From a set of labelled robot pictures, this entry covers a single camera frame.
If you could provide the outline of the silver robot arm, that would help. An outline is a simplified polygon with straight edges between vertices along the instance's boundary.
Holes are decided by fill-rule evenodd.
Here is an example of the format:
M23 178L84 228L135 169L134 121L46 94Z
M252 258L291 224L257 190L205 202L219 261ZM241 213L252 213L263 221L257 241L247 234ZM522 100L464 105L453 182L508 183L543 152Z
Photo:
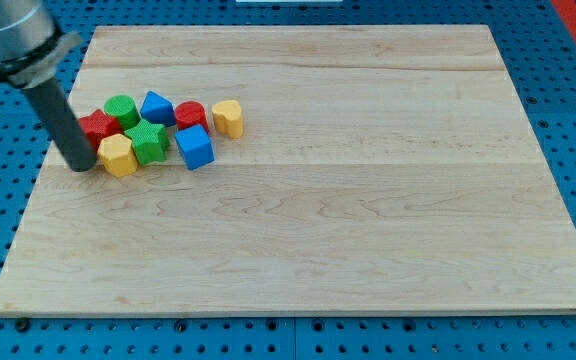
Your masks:
M65 32L41 0L0 0L0 83L35 88L82 42Z

